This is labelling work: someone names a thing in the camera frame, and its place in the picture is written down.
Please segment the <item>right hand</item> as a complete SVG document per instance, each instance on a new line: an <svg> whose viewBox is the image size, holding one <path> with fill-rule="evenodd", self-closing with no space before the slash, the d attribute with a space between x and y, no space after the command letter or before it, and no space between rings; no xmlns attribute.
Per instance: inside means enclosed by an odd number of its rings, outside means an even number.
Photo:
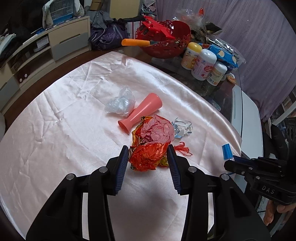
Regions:
<svg viewBox="0 0 296 241"><path fill-rule="evenodd" d="M269 200L266 205L265 215L263 218L263 222L266 226L268 226L270 223L272 223L274 219L274 215L276 213L285 214L283 223L286 223L290 216L292 215L294 209L295 209L296 203L292 203L290 205L284 206L284 205L275 205L273 201Z"/></svg>

